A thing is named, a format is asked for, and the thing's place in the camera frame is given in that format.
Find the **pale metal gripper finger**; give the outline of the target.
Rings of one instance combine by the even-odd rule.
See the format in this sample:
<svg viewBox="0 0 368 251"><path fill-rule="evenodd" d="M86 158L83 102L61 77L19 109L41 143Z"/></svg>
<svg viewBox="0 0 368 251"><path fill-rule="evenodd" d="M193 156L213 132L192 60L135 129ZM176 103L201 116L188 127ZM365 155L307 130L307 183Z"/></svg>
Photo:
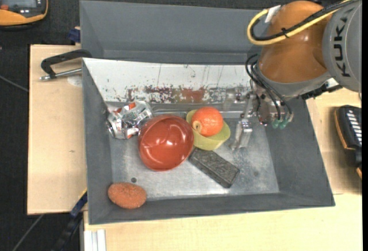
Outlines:
<svg viewBox="0 0 368 251"><path fill-rule="evenodd" d="M237 150L244 147L244 128L245 122L239 120L235 127L234 140L229 146L231 150Z"/></svg>
<svg viewBox="0 0 368 251"><path fill-rule="evenodd" d="M252 123L250 120L241 121L240 147L247 147L252 135Z"/></svg>

